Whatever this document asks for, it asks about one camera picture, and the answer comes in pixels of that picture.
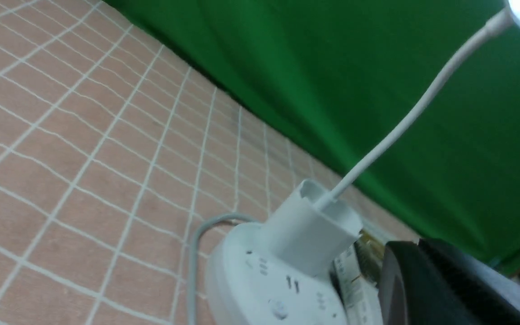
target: white power strip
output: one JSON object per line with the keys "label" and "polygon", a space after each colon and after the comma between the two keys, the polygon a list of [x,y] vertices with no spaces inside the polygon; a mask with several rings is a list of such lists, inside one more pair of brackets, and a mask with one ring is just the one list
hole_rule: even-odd
{"label": "white power strip", "polygon": [[382,325],[378,290],[361,276],[353,246],[334,260],[348,325]]}

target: white cable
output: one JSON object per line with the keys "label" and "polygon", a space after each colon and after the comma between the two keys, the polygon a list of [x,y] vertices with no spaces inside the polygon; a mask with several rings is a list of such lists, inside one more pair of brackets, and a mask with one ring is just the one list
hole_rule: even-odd
{"label": "white cable", "polygon": [[431,83],[429,88],[422,95],[421,99],[414,105],[413,109],[402,119],[396,127],[368,154],[361,159],[346,176],[328,192],[318,200],[314,207],[316,210],[324,210],[330,203],[335,202],[340,194],[344,192],[354,181],[361,175],[361,173],[368,168],[377,158],[384,153],[398,138],[411,126],[411,124],[421,115],[421,113],[431,103],[433,98],[439,90],[444,86],[448,78],[454,71],[468,58],[475,50],[483,45],[489,39],[499,35],[505,29],[510,27],[513,23],[511,14],[508,8],[501,10],[493,18],[487,21],[481,29],[479,29],[471,38],[468,39],[456,53],[448,60],[445,66],[437,74],[435,80]]}
{"label": "white cable", "polygon": [[186,314],[188,316],[188,325],[196,325],[196,271],[198,271],[198,243],[200,237],[206,230],[222,222],[231,222],[232,220],[240,220],[244,222],[258,222],[258,220],[245,214],[222,214],[215,218],[206,220],[194,231],[190,240],[190,253],[188,256],[188,282],[186,286]]}

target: gooseneck lamp arm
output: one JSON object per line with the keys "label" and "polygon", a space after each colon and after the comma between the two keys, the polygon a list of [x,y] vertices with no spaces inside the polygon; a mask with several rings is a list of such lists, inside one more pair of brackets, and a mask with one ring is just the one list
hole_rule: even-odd
{"label": "gooseneck lamp arm", "polygon": [[367,169],[378,157],[380,157],[401,135],[414,123],[414,121],[425,111],[427,106],[435,98],[439,90],[444,86],[450,76],[475,50],[486,43],[489,39],[496,37],[513,23],[511,12],[508,8],[501,10],[493,18],[469,38],[456,53],[448,60],[445,66],[437,74],[435,80],[422,95],[421,99],[414,105],[413,109],[402,119],[396,127],[374,147],[366,156],[361,159],[343,179],[328,192],[328,195],[320,198],[314,208],[323,211],[332,202],[335,202],[340,195]]}

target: lamp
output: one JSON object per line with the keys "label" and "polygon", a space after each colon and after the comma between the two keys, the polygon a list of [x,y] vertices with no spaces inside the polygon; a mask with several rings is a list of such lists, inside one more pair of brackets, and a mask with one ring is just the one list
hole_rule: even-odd
{"label": "lamp", "polygon": [[411,126],[466,58],[513,22],[520,27],[520,0],[507,0],[506,8],[468,39],[404,119],[332,190],[305,179],[265,224],[239,214],[202,224],[190,242],[188,325],[196,324],[199,237],[214,224],[234,219],[249,223],[228,233],[206,268],[208,303],[218,325],[346,325],[343,305],[326,270],[357,240],[362,222],[338,199],[340,194]]}

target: green fabric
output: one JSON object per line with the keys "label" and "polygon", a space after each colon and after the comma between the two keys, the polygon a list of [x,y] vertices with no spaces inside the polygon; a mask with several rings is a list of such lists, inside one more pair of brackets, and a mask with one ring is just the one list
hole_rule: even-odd
{"label": "green fabric", "polygon": [[[108,0],[344,173],[503,6],[401,0]],[[357,186],[419,234],[520,267],[520,30],[478,50]]]}

